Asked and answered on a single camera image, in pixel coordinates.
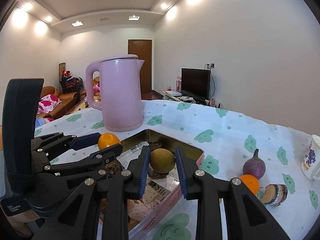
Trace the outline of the person's left hand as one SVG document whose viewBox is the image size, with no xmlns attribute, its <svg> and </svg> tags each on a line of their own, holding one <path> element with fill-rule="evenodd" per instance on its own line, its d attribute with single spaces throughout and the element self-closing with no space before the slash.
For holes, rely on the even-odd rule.
<svg viewBox="0 0 320 240">
<path fill-rule="evenodd" d="M 33 210 L 28 210 L 11 217 L 5 215 L 5 217 L 13 229 L 23 237 L 30 237 L 33 234 L 27 223 L 34 222 L 40 218 Z"/>
</svg>

